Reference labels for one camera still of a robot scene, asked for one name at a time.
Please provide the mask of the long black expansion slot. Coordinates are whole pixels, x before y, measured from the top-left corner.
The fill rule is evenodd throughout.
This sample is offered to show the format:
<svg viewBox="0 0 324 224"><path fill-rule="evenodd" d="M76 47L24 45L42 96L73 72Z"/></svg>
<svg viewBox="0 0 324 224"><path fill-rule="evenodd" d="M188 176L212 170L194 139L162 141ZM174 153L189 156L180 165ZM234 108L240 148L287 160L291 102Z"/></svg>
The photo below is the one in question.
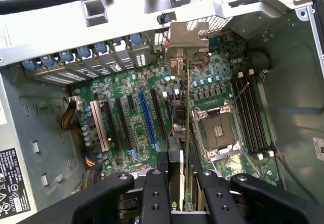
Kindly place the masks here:
<svg viewBox="0 0 324 224"><path fill-rule="evenodd" d="M160 106L159 106L159 100L158 100L156 91L154 89L151 89L150 94L151 94L151 97L152 97L152 102L153 102L154 110L155 110L155 113L156 113L156 118L157 118L157 121L158 121L158 126L159 126L159 129L160 129L161 137L162 137L163 140L166 140L167 134L166 134L165 124L164 124L163 117L162 117L162 114L161 114L161 110L160 110Z"/></svg>
<svg viewBox="0 0 324 224"><path fill-rule="evenodd" d="M122 126L122 129L123 129L124 135L125 135L125 139L126 139L128 149L131 150L133 148L132 138L131 138L131 135L130 135L130 131L129 131L129 127L128 127L128 124L127 124L127 120L126 120L126 116L125 116L125 113L124 113L124 109L123 109L121 99L117 98L115 100L115 103L116 103L116 106L117 106L117 109L118 109L120 122L121 122L121 126Z"/></svg>
<svg viewBox="0 0 324 224"><path fill-rule="evenodd" d="M122 151L121 141L120 141L120 138L119 138L116 122L114 120L114 116L113 116L113 112L112 112L110 103L108 101L104 101L103 104L104 104L104 108L105 108L107 118L108 118L108 121L109 121L109 124L110 124L114 145L117 148L117 150L119 152L121 152Z"/></svg>

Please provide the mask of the small black case latch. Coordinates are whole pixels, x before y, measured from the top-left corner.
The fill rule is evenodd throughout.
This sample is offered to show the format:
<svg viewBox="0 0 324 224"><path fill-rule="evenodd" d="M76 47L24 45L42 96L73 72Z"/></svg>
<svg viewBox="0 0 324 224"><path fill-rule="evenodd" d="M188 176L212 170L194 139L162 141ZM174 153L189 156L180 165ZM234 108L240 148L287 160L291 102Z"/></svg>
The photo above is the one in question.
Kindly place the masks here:
<svg viewBox="0 0 324 224"><path fill-rule="evenodd" d="M177 18L175 12L161 13L160 15L157 16L157 22L159 24L166 24L176 20Z"/></svg>

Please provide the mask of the open metal socket cover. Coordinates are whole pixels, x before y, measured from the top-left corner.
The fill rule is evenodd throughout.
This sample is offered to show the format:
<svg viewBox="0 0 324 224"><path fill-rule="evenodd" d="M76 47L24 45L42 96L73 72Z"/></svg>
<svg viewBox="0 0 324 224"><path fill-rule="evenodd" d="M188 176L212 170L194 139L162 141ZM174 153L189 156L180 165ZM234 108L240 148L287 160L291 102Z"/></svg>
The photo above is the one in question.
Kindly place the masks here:
<svg viewBox="0 0 324 224"><path fill-rule="evenodd" d="M227 155L222 159L211 159L211 164L220 175L226 179L236 174L246 173L254 177L259 178L261 176L260 170L244 153L238 153L236 155Z"/></svg>

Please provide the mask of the white warning sticker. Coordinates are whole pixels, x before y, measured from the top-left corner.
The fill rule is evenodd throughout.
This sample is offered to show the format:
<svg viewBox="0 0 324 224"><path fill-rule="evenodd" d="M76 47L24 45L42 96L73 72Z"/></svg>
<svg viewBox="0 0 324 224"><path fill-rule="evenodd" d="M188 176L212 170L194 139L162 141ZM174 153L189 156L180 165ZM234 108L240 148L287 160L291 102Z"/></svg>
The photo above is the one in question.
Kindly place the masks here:
<svg viewBox="0 0 324 224"><path fill-rule="evenodd" d="M324 139L322 138L313 138L314 148L316 152L316 157L324 161Z"/></svg>

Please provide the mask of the blue expansion slot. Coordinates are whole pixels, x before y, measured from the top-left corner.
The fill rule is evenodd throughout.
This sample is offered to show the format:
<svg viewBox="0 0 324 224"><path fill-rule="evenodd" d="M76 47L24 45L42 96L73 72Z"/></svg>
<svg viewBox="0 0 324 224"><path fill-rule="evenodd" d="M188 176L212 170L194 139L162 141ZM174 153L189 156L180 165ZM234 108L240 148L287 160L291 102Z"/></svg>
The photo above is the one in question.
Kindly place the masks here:
<svg viewBox="0 0 324 224"><path fill-rule="evenodd" d="M148 104L147 104L147 101L146 101L146 98L145 98L145 93L143 91L139 91L138 97L139 97L139 100L140 100L140 103L141 103L142 111L143 111L143 114L144 114L144 119L145 119L145 122L146 122L146 125L147 125L150 144L152 145L153 148L156 148L157 140L156 140L156 136L155 136L153 122L152 122L152 120L150 118L150 112L149 112Z"/></svg>

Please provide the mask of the black RAM slot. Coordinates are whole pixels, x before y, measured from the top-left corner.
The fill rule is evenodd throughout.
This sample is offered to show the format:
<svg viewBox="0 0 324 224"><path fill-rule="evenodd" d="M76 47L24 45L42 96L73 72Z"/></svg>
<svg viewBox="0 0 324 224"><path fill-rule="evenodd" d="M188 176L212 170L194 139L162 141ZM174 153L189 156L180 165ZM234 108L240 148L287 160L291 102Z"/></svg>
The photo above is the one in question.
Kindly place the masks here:
<svg viewBox="0 0 324 224"><path fill-rule="evenodd" d="M258 154L263 154L268 158L273 158L275 156L275 152L273 151L273 147L271 145L271 138L269 133L268 122L266 119L264 107L262 105L261 95L258 87L257 75L254 69L249 69L249 79L251 82L251 98L255 108L256 121L258 124L258 130L260 134L260 142L261 149Z"/></svg>
<svg viewBox="0 0 324 224"><path fill-rule="evenodd" d="M248 82L247 80L231 79L231 85L234 92L234 97L246 85L247 82ZM257 138L256 138L255 131L253 129L253 123L252 123L250 108L247 99L248 88L249 86L237 99L235 104L238 109L245 143L248 148L248 153L249 155L252 156L257 152Z"/></svg>
<svg viewBox="0 0 324 224"><path fill-rule="evenodd" d="M253 77L245 77L242 79L242 84L246 86L241 100L244 111L244 127L248 152L251 156L263 154L266 152L268 144L253 87Z"/></svg>
<svg viewBox="0 0 324 224"><path fill-rule="evenodd" d="M263 150L263 136L252 79L238 79L236 86L238 92L240 92L237 102L244 123L243 128L248 152L251 156L260 154Z"/></svg>

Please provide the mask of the white power supply label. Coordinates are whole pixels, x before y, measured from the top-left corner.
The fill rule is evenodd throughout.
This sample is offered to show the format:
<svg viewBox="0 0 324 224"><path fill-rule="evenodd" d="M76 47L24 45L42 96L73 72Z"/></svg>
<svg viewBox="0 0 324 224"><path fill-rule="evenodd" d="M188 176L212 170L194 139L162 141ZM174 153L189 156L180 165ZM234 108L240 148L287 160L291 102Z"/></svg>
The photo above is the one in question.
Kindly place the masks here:
<svg viewBox="0 0 324 224"><path fill-rule="evenodd" d="M30 210L16 150L0 151L0 219Z"/></svg>

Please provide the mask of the grey open PC case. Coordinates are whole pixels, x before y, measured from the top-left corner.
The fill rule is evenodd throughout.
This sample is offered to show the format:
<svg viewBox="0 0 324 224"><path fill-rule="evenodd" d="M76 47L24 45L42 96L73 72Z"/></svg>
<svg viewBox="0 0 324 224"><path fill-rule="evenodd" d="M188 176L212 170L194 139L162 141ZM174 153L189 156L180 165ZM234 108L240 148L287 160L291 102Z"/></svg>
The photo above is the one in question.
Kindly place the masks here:
<svg viewBox="0 0 324 224"><path fill-rule="evenodd" d="M102 176L101 163L86 166L71 88L116 73L58 85L26 72L68 63L82 67L84 59L143 43L150 47L150 64L160 47L166 61L172 22L159 24L157 16L169 12L176 14L172 22L187 22L188 28L207 22L209 28L198 33L202 39L238 35L248 57L254 48L270 55L272 69L255 73L277 186L324 206L324 161L313 143L314 137L324 139L324 0L0 0L0 151L16 150L31 208L0 224L73 224L91 195L101 194L89 187L114 174L137 178L156 168L157 162L137 175L119 170ZM183 210L184 161L172 160L181 155L179 143L172 140L164 152L171 224L210 224L191 197L189 211Z"/></svg>

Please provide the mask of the green motherboard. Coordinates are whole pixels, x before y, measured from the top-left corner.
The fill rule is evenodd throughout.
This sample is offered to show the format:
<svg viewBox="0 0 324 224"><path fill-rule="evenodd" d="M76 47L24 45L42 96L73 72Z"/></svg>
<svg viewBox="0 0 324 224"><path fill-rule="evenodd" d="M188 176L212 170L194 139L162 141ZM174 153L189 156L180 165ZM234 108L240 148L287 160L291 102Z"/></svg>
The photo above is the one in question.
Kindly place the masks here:
<svg viewBox="0 0 324 224"><path fill-rule="evenodd" d="M197 52L190 58L190 146L191 152L196 153L199 162L205 166L211 165L202 155L192 119L192 111L195 106L208 109L222 105L226 99L234 100L234 92L231 79L249 77L251 62L248 57L247 43L238 35L229 39L226 36L210 38L208 52ZM116 73L100 79L72 86L72 98L76 101L76 115L80 123L85 142L86 166L94 167L101 163L102 176L108 176L113 172L122 170L137 175L147 167L156 166L157 155L167 150L172 140L180 145L180 156L172 157L174 162L184 161L183 141L172 136L172 108L173 103L180 99L181 80L170 74L170 66L165 61L165 48L158 48L152 56L152 63L144 68L133 69L125 73ZM156 91L161 114L165 124L167 138L161 137L156 113L154 110L150 90ZM138 97L139 91L145 93L150 118L153 122L157 140L156 148L150 144L147 125L144 119L141 103ZM127 95L132 95L136 109L130 110ZM121 99L133 148L128 149L125 135L120 122L118 109L115 103ZM101 149L97 129L95 126L91 101L98 101L101 108L103 123L105 126L110 150L103 152ZM110 124L104 108L104 101L110 103L117 131L121 141L122 150L119 152L114 145ZM257 166L263 179L273 180L278 184L279 175L275 159L263 154L249 155L245 143L242 125L236 104L234 109L238 116L242 138L244 140L243 153Z"/></svg>

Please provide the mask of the metal slot cover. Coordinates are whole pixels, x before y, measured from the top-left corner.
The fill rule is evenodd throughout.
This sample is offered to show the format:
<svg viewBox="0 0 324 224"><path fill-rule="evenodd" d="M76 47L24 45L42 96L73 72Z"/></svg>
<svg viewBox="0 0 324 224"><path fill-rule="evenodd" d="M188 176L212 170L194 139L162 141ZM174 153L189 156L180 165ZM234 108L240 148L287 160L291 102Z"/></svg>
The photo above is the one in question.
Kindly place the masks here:
<svg viewBox="0 0 324 224"><path fill-rule="evenodd" d="M135 69L135 63L126 50L116 51L115 61L122 71Z"/></svg>
<svg viewBox="0 0 324 224"><path fill-rule="evenodd" d="M91 77L106 76L112 74L111 69L98 59L88 58L81 63L82 67L89 71Z"/></svg>
<svg viewBox="0 0 324 224"><path fill-rule="evenodd" d="M110 73L117 73L121 71L126 71L127 68L121 61L121 59L116 55L110 54L103 54L100 56L100 60L103 66L110 72Z"/></svg>
<svg viewBox="0 0 324 224"><path fill-rule="evenodd" d="M61 68L43 66L36 70L26 72L26 75L31 79L58 85L69 85L76 82L76 80L59 75L61 70Z"/></svg>
<svg viewBox="0 0 324 224"><path fill-rule="evenodd" d="M128 46L127 52L135 68L141 68L150 64L150 47L147 43Z"/></svg>
<svg viewBox="0 0 324 224"><path fill-rule="evenodd" d="M73 82L82 82L92 79L91 73L75 63L65 64L64 68L57 72L58 75L68 78Z"/></svg>

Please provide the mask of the black round speaker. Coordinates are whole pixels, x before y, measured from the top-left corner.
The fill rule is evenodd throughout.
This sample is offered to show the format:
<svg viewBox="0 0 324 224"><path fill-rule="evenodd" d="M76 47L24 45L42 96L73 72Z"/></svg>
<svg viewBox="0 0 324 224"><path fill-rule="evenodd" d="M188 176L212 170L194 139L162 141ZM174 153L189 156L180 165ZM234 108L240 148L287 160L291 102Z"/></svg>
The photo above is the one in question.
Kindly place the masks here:
<svg viewBox="0 0 324 224"><path fill-rule="evenodd" d="M260 48L251 49L249 50L249 57L255 71L259 72L264 69L270 71L272 69L273 62L270 55L266 51Z"/></svg>

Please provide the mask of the metal CPU socket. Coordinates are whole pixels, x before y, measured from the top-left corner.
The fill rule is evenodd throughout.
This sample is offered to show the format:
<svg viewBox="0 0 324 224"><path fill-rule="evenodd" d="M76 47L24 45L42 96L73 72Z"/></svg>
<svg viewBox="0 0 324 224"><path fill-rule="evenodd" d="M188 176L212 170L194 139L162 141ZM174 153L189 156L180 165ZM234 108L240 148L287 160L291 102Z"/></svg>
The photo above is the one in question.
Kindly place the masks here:
<svg viewBox="0 0 324 224"><path fill-rule="evenodd" d="M228 99L208 109L195 106L192 119L199 149L208 162L243 153L244 140L238 116Z"/></svg>

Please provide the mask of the white expansion slot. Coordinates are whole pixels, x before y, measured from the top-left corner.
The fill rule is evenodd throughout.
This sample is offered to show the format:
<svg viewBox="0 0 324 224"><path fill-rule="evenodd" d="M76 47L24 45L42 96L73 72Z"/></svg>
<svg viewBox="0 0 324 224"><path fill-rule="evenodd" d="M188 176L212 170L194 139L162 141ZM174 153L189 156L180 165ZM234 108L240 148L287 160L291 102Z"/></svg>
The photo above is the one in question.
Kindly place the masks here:
<svg viewBox="0 0 324 224"><path fill-rule="evenodd" d="M92 109L92 114L95 121L95 126L97 129L101 149L103 152L110 150L110 144L108 142L105 126L102 119L101 108L98 101L91 101L90 106Z"/></svg>

